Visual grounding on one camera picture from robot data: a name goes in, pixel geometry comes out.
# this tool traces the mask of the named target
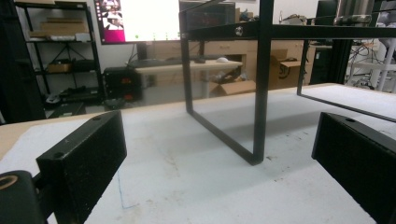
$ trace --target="metal bar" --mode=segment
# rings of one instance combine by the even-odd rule
[[[256,97],[254,115],[253,155],[255,161],[264,160],[265,124],[271,59],[271,33],[274,1],[260,2],[260,29],[257,49]]]
[[[180,45],[181,45],[181,62],[183,67],[184,80],[184,95],[186,101],[186,109],[189,114],[192,114],[192,86],[191,86],[191,69],[190,69],[190,50],[189,40],[184,36],[184,31],[187,29],[187,14],[182,11],[178,14],[180,26]]]
[[[320,99],[320,98],[317,98],[317,97],[314,97],[314,96],[309,96],[309,95],[304,95],[304,94],[299,94],[299,96],[302,96],[302,97],[310,99],[310,100],[315,100],[315,101],[318,101],[318,102],[322,102],[324,104],[335,105],[335,106],[338,106],[338,107],[341,107],[341,108],[344,108],[344,109],[347,109],[347,110],[355,111],[355,112],[358,112],[358,113],[361,113],[361,114],[364,114],[364,115],[368,115],[368,116],[371,116],[371,117],[374,117],[374,118],[383,119],[383,120],[387,120],[387,121],[390,121],[390,122],[396,122],[396,119],[393,119],[393,118],[389,118],[389,117],[386,117],[386,116],[383,116],[383,115],[378,115],[376,113],[368,112],[368,111],[365,111],[365,110],[360,110],[358,108],[347,106],[347,105],[340,105],[340,104],[337,104],[335,102],[323,100],[323,99]]]
[[[309,49],[309,41],[305,40],[304,46],[303,46],[303,55],[301,56],[300,75],[298,77],[298,85],[297,85],[297,95],[301,94],[301,90],[303,88],[305,63],[306,63],[306,59],[307,59],[306,55],[308,53],[308,49]]]
[[[196,111],[193,111],[192,116],[201,123],[204,127],[206,127],[210,132],[212,132],[218,139],[220,139],[224,144],[226,144],[230,149],[232,149],[236,154],[242,157],[245,161],[247,161],[251,165],[256,165],[261,163],[262,161],[256,160],[255,156],[248,151],[246,148],[242,147],[239,143],[233,140],[227,133],[220,130],[210,121],[202,117]]]
[[[242,22],[205,29],[185,31],[190,40],[235,40],[258,39],[259,30],[269,32],[272,39],[371,39],[394,38],[396,30],[387,27],[348,27],[348,26],[319,26],[319,25],[261,25],[261,21]],[[234,33],[238,26],[244,28],[244,34]]]

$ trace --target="cardboard box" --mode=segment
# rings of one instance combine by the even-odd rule
[[[287,49],[271,50],[268,90],[277,90],[297,86],[301,62],[286,62],[288,60],[287,55]]]
[[[241,93],[254,92],[256,90],[256,83],[252,80],[215,85],[217,86],[213,88],[214,85],[212,83],[212,88],[210,88],[212,90],[211,94],[215,96],[236,95]]]
[[[48,66],[49,73],[67,73],[71,70],[71,63],[50,63]]]
[[[56,32],[70,32],[73,35],[76,33],[87,33],[87,27],[82,22],[47,22],[43,21],[40,23],[41,31],[45,31],[50,35]]]

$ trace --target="metal shelving unit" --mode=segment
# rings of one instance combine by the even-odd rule
[[[58,2],[55,1],[55,4],[36,4],[36,3],[23,3],[23,2],[16,2],[15,3],[16,7],[20,7],[23,9],[29,30],[33,31],[34,27],[31,21],[31,16],[29,13],[30,8],[41,8],[41,9],[48,9],[48,10],[53,10],[53,9],[59,9],[59,10],[71,10],[71,11],[81,11],[85,15],[85,19],[87,21],[88,25],[88,30],[89,30],[89,35],[90,35],[90,41],[82,42],[82,41],[51,41],[51,40],[39,40],[39,41],[32,41],[32,40],[26,40],[26,44],[32,44],[35,48],[35,56],[37,57],[38,63],[39,63],[39,71],[35,72],[37,75],[42,75],[46,92],[50,93],[50,86],[47,81],[47,75],[50,75],[50,73],[46,70],[46,66],[43,64],[41,53],[39,50],[39,45],[54,45],[54,44],[62,44],[64,47],[62,51],[59,53],[61,54],[63,51],[66,51],[69,59],[71,59],[70,52],[74,51],[81,59],[85,59],[81,54],[79,54],[76,50],[74,50],[71,45],[73,44],[88,44],[91,47],[92,50],[92,56],[93,56],[93,61],[94,61],[94,72],[96,73],[96,78],[98,81],[98,94],[97,94],[97,99],[102,99],[103,98],[103,81],[102,81],[102,76],[101,76],[101,68],[99,64],[99,56],[98,56],[98,51],[96,47],[96,42],[95,42],[95,37],[93,34],[93,24],[92,24],[92,15],[90,12],[90,9],[85,2]],[[78,71],[71,71],[67,72],[73,75],[75,85],[77,87],[77,82],[75,78],[75,73],[78,73]]]
[[[187,15],[197,8],[204,8],[222,2],[213,0],[198,7],[192,7],[179,13],[181,50],[185,85],[186,109],[198,122],[204,125],[210,132],[228,145],[235,153],[252,165],[261,163],[264,159],[264,142],[267,114],[268,84],[271,41],[275,40],[304,40],[304,52],[302,58],[306,58],[309,39],[335,39],[340,40],[340,44],[351,41],[351,39],[363,38],[394,38],[396,29],[372,28],[372,27],[345,27],[345,26],[311,26],[311,25],[278,25],[273,24],[274,1],[260,0],[260,18],[258,21],[229,24],[224,26],[209,27],[204,29],[188,30]],[[257,77],[255,92],[255,118],[253,152],[250,152],[227,133],[216,127],[209,120],[196,112],[192,104],[191,94],[191,71],[189,41],[209,41],[209,40],[258,40],[257,55]],[[321,101],[326,104],[336,105],[345,109],[354,110],[366,115],[395,122],[395,119],[385,118],[366,111],[347,106],[339,105],[315,97],[302,94],[304,78],[304,60],[302,60],[297,94],[312,100]]]

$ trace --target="cylinder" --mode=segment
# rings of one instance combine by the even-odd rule
[[[375,0],[339,0],[334,25],[368,26]]]

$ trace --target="black box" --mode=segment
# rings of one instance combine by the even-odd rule
[[[396,223],[394,139],[354,119],[322,113],[312,158],[376,223]]]
[[[127,102],[142,99],[141,76],[133,68],[107,68],[103,76],[107,99],[122,98]]]

